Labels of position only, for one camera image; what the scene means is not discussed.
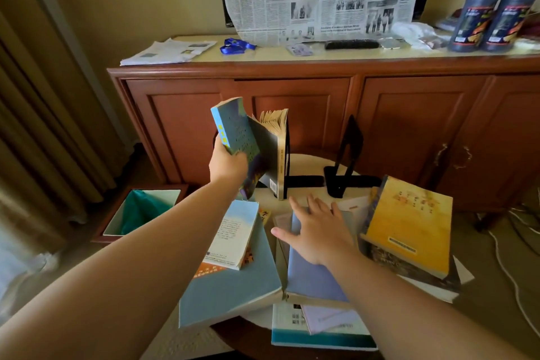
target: barcode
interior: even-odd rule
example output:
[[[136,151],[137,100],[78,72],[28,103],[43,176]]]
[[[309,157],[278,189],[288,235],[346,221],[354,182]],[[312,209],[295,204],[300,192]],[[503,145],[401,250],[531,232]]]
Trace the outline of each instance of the barcode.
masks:
[[[277,195],[278,194],[278,186],[271,179],[269,179],[269,181],[270,181],[270,190],[272,190],[272,192]]]
[[[400,242],[398,240],[395,240],[394,238],[388,237],[388,242],[395,243],[397,246],[402,247],[404,249],[407,249],[409,252],[416,254],[416,249],[413,247],[410,247],[408,245],[405,245],[403,242]]]

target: cabinet handle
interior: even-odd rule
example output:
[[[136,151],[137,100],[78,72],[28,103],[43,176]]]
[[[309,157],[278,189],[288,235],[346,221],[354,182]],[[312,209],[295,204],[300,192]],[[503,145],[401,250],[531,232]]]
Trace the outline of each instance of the cabinet handle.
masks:
[[[435,160],[433,161],[433,164],[438,167],[438,163],[441,159],[441,156],[443,153],[448,149],[448,144],[442,144],[442,148],[437,152],[437,155],[435,156]]]
[[[466,168],[467,165],[469,165],[470,160],[473,158],[473,155],[471,154],[468,146],[464,145],[463,149],[467,152],[467,160],[465,161],[463,165],[454,165],[455,169]]]

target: purple book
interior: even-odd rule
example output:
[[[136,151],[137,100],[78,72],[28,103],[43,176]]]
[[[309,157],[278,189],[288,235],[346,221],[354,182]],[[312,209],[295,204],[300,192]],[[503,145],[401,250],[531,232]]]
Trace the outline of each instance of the purple book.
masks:
[[[353,214],[350,212],[342,213],[347,227],[352,228]],[[293,214],[292,232],[299,234],[300,227],[300,220]],[[327,268],[306,261],[293,248],[289,252],[287,292],[318,299],[348,302],[345,293]]]

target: green trash bag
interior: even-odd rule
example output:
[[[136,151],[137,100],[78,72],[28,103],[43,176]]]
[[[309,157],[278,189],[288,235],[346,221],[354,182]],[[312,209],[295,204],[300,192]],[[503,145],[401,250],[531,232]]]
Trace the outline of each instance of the green trash bag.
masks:
[[[140,189],[133,189],[127,194],[124,201],[120,233],[127,235],[169,209],[171,207],[165,202],[148,195]]]

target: bottle label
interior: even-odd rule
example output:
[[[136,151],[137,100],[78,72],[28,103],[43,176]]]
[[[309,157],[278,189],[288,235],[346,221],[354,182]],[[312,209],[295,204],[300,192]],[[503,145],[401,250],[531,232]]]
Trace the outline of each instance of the bottle label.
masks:
[[[506,6],[487,43],[499,46],[513,43],[530,8],[530,6]]]
[[[492,16],[493,7],[469,7],[457,32],[455,43],[465,46],[478,45]]]

